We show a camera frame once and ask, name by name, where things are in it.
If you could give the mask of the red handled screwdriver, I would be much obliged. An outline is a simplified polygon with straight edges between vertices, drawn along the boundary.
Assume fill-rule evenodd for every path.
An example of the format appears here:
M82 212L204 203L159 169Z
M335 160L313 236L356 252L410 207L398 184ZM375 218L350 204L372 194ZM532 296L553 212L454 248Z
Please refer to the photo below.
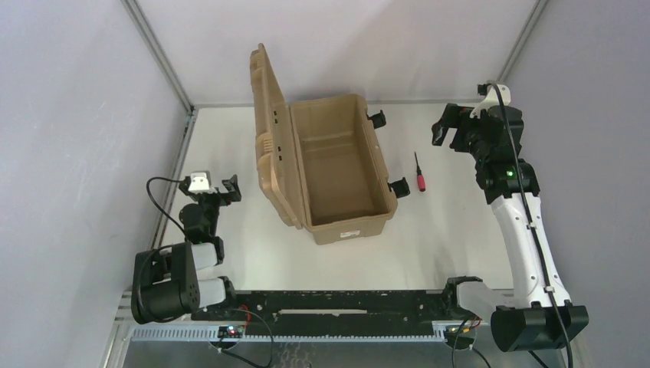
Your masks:
M414 157L415 157L415 164L416 164L416 182L417 186L419 188L420 192L424 192L426 190L426 183L425 183L425 177L422 174L421 167L419 165L419 159L417 156L417 152L414 152Z

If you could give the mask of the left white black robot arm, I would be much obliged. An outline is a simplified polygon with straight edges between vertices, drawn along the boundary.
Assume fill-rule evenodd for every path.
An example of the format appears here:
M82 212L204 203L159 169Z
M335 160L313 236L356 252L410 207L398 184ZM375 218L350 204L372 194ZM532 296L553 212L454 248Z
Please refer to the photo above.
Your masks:
M238 177L222 180L224 192L212 185L208 171L192 172L174 184L191 199L170 219L183 240L136 254L130 310L138 324L168 323L205 307L230 308L236 302L228 277L201 279L199 272L225 259L218 217L221 208L241 201Z

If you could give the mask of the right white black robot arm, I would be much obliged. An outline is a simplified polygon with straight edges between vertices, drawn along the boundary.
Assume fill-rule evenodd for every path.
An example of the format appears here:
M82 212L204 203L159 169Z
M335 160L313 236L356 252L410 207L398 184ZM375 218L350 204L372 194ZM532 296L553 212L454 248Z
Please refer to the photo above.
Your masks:
M449 278L444 292L459 312L489 323L504 352L567 348L589 323L575 305L553 261L543 228L540 187L533 167L519 157L524 122L520 110L498 106L475 114L448 104L432 126L432 143L475 161L476 181L499 224L513 278L508 297L478 277Z

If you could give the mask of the tan plastic storage bin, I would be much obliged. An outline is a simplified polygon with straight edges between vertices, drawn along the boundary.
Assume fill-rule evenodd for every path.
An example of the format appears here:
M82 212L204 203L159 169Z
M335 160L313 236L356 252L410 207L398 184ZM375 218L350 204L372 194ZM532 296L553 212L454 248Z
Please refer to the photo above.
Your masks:
M410 193L389 178L376 135L385 114L359 94L288 103L262 44L250 77L258 182L281 220L318 245L381 234Z

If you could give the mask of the left small circuit board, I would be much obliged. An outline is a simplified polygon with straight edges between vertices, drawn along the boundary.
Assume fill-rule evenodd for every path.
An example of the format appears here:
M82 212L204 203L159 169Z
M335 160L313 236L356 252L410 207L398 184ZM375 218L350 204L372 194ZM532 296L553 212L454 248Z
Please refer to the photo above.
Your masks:
M245 327L242 325L219 326L217 339L218 340L241 339L244 335L245 335Z

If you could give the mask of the small circuit board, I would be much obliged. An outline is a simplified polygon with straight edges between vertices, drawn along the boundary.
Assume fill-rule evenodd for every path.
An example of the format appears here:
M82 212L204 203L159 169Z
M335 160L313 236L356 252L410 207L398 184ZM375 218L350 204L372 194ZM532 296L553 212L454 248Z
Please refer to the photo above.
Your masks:
M245 327L242 325L219 326L217 339L218 340L241 339L244 335L245 335Z
M445 345L459 351L470 350L476 341L478 332L475 329L449 327L444 331Z

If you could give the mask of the right small circuit board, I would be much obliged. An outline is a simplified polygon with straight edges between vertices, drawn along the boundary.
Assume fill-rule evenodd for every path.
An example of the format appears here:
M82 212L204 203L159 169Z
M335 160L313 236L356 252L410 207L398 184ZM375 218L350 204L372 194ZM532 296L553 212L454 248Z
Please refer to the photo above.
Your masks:
M470 350L476 341L478 332L475 329L449 327L444 331L445 345L459 351Z

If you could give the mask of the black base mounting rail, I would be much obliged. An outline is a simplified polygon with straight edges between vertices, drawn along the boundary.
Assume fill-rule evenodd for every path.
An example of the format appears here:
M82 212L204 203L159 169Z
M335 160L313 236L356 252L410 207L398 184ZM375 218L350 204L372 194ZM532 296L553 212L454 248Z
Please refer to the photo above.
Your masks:
M442 290L236 291L234 307L202 308L193 321L243 322L262 334L379 336L424 335L465 322L468 329L488 326Z

